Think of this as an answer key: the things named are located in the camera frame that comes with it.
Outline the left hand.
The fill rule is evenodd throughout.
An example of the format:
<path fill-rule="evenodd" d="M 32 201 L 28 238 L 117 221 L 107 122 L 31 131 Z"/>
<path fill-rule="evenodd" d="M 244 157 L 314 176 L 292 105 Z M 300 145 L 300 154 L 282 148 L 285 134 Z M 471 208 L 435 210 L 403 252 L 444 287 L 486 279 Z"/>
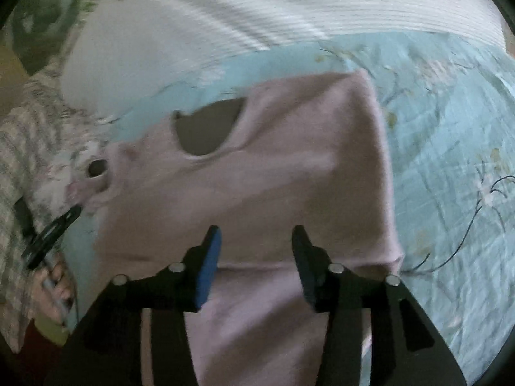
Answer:
<path fill-rule="evenodd" d="M 38 312 L 58 325 L 65 325 L 75 303 L 75 281 L 65 256 L 60 252 L 51 254 L 33 274 L 32 296 Z"/>

